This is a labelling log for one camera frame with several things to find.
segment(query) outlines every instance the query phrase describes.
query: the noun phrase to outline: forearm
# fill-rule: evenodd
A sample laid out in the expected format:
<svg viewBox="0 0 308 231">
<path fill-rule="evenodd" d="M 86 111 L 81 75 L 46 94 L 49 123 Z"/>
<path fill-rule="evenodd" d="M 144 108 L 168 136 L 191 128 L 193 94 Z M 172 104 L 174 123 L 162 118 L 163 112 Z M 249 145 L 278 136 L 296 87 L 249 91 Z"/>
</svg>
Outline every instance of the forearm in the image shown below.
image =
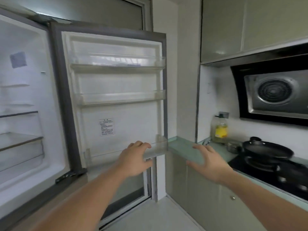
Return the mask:
<svg viewBox="0 0 308 231">
<path fill-rule="evenodd" d="M 125 179 L 112 167 L 52 211 L 33 231 L 93 231 Z"/>
<path fill-rule="evenodd" d="M 233 172 L 223 183 L 253 212 L 268 231 L 304 231 L 308 212 Z"/>
</svg>

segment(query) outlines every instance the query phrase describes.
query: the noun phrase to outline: refrigerator hinge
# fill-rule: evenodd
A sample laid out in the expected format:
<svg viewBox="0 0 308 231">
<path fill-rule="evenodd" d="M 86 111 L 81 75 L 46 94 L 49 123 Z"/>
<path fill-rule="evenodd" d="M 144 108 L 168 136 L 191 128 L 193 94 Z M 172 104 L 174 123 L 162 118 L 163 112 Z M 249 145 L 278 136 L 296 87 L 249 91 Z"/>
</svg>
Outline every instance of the refrigerator hinge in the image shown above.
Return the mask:
<svg viewBox="0 0 308 231">
<path fill-rule="evenodd" d="M 58 177 L 56 179 L 56 183 L 61 182 L 62 180 L 66 179 L 67 177 L 72 177 L 72 176 L 75 176 L 75 175 L 76 174 L 73 171 L 69 171 L 69 172 L 63 174 L 61 177 Z"/>
</svg>

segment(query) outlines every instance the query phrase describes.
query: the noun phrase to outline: warning label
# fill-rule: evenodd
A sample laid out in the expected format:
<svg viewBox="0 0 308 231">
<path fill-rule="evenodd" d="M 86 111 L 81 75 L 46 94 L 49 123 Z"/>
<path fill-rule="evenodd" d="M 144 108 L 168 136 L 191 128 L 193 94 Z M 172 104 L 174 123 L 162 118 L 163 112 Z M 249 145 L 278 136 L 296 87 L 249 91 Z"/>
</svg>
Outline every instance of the warning label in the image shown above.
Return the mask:
<svg viewBox="0 0 308 231">
<path fill-rule="evenodd" d="M 100 125 L 100 135 L 107 136 L 107 135 L 114 135 L 114 122 L 113 118 L 102 119 L 99 121 Z"/>
</svg>

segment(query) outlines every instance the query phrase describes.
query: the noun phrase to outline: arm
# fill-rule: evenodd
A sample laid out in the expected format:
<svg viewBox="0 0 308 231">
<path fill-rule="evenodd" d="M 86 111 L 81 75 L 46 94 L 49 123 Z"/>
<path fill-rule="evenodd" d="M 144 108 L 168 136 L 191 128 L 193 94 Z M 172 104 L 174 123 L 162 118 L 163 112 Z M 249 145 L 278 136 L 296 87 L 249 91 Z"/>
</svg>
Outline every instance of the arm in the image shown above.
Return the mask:
<svg viewBox="0 0 308 231">
<path fill-rule="evenodd" d="M 86 184 L 53 210 L 33 231 L 93 231 L 121 183 L 152 166 L 143 160 L 148 143 L 137 141 L 125 149 L 106 173 Z"/>
<path fill-rule="evenodd" d="M 308 212 L 251 182 L 233 169 L 211 146 L 196 145 L 205 164 L 187 162 L 205 178 L 232 190 L 268 231 L 304 231 Z"/>
</svg>

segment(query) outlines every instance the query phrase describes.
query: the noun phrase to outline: fan grille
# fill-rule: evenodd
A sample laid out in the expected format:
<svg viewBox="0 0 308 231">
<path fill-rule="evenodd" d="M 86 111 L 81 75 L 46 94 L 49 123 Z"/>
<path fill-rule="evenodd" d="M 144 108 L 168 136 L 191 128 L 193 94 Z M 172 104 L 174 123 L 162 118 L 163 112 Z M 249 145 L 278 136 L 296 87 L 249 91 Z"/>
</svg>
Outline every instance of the fan grille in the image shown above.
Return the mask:
<svg viewBox="0 0 308 231">
<path fill-rule="evenodd" d="M 259 97 L 270 103 L 287 101 L 292 92 L 292 86 L 288 82 L 279 79 L 264 81 L 258 88 Z"/>
</svg>

